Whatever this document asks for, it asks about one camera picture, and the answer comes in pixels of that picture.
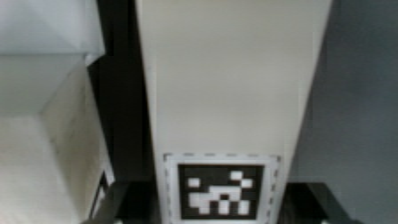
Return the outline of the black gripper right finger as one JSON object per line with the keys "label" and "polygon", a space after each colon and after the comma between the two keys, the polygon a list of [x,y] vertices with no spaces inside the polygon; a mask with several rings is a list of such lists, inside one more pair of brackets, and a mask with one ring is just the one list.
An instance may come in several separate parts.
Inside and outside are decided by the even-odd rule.
{"label": "black gripper right finger", "polygon": [[290,183],[287,185],[283,224],[365,224],[349,216],[324,183]]}

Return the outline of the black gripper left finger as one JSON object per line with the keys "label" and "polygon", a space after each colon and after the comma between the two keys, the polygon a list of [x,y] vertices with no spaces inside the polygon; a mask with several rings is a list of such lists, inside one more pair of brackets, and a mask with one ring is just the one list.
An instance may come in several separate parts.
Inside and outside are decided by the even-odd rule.
{"label": "black gripper left finger", "polygon": [[152,181],[116,182],[111,185],[95,217],[82,224],[159,224]]}

